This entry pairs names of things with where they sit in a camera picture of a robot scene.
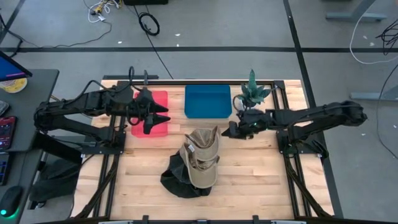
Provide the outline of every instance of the computer monitor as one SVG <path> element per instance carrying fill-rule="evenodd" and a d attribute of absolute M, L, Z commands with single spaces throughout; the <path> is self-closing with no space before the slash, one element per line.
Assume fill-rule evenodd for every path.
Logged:
<path fill-rule="evenodd" d="M 0 51 L 0 82 L 31 76 L 30 71 Z"/>

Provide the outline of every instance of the artificial plant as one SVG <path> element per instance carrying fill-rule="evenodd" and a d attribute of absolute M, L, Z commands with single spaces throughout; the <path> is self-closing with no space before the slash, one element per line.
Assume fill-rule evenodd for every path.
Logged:
<path fill-rule="evenodd" d="M 242 84 L 242 94 L 238 95 L 244 106 L 251 108 L 256 104 L 264 102 L 264 98 L 271 93 L 270 89 L 264 89 L 264 86 L 257 87 L 256 74 L 253 69 L 250 71 L 249 83 L 246 86 Z"/>

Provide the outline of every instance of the beige hat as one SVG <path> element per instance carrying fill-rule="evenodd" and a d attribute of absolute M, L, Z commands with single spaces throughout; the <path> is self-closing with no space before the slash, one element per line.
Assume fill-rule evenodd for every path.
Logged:
<path fill-rule="evenodd" d="M 185 135 L 185 143 L 180 148 L 180 155 L 188 167 L 192 185 L 205 189 L 217 181 L 217 162 L 220 130 L 196 129 Z"/>

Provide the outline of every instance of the wooden board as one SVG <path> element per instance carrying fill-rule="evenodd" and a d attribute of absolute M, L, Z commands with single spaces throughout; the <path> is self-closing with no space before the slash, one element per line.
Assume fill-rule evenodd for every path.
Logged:
<path fill-rule="evenodd" d="M 111 86 L 117 81 L 108 80 L 102 84 Z M 285 85 L 290 108 L 306 108 L 300 80 L 286 80 Z M 136 138 L 131 135 L 131 127 L 126 128 L 126 150 L 119 162 L 112 220 L 140 220 L 143 215 L 149 215 L 151 220 L 250 220 L 253 215 L 259 215 L 260 219 L 293 218 L 284 160 L 277 149 L 275 131 L 263 131 L 246 141 L 222 137 L 218 180 L 209 196 L 184 199 L 168 192 L 160 183 L 160 175 L 169 164 L 169 156 L 183 143 L 184 134 L 196 128 L 211 129 L 215 125 L 224 131 L 228 120 L 187 119 L 184 86 L 150 86 L 149 89 L 166 90 L 169 94 L 169 135 Z M 240 86 L 231 86 L 232 97 L 240 92 Z M 274 108 L 272 97 L 268 96 L 258 108 Z M 229 120 L 236 121 L 235 114 L 233 109 Z M 109 118 L 100 116 L 92 124 L 107 126 Z M 95 192 L 102 157 L 95 156 L 82 168 L 73 215 L 82 210 Z M 300 158 L 309 191 L 327 212 L 333 213 L 319 158 L 314 154 Z M 301 195 L 298 189 L 296 191 L 300 213 L 304 215 Z"/>

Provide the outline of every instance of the white wire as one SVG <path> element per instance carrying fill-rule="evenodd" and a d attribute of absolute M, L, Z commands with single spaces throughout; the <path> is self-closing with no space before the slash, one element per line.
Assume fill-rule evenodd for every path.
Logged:
<path fill-rule="evenodd" d="M 353 31 L 353 35 L 351 36 L 351 41 L 349 42 L 349 51 L 351 52 L 351 55 L 353 55 L 353 57 L 355 58 L 355 60 L 356 60 L 357 62 L 359 62 L 359 63 L 361 63 L 361 64 L 364 64 L 364 65 L 374 65 L 374 64 L 376 64 L 376 63 L 387 63 L 387 62 L 391 62 L 391 61 L 397 59 L 398 56 L 396 56 L 396 57 L 394 57 L 394 58 L 392 58 L 392 59 L 390 59 L 390 60 L 377 61 L 377 62 L 363 62 L 363 61 L 361 61 L 360 59 L 358 59 L 357 57 L 355 57 L 355 54 L 354 54 L 354 52 L 353 52 L 352 44 L 353 44 L 353 40 L 354 40 L 354 35 L 355 35 L 356 28 L 357 28 L 359 22 L 361 21 L 362 17 L 363 17 L 363 16 L 365 15 L 365 13 L 371 8 L 371 6 L 369 6 L 369 8 L 362 14 L 362 16 L 358 19 L 358 22 L 356 22 L 356 25 L 355 25 L 354 31 Z"/>
<path fill-rule="evenodd" d="M 91 12 L 93 11 L 92 8 L 94 8 L 95 6 L 97 6 L 97 5 L 99 5 L 99 4 L 102 4 L 103 1 L 105 1 L 105 0 L 101 0 L 99 3 L 92 5 L 92 6 L 88 9 L 88 22 L 90 22 L 90 23 L 95 23 L 95 22 L 101 21 L 101 19 L 97 19 L 97 20 L 95 20 L 95 21 L 92 21 L 90 18 L 91 18 Z M 103 9 L 105 10 L 105 12 L 106 12 L 107 14 L 109 14 L 109 13 L 111 12 L 111 8 L 109 8 L 109 6 L 114 6 L 114 4 L 111 3 L 111 2 L 107 2 L 107 3 L 105 3 L 105 5 L 103 6 Z"/>

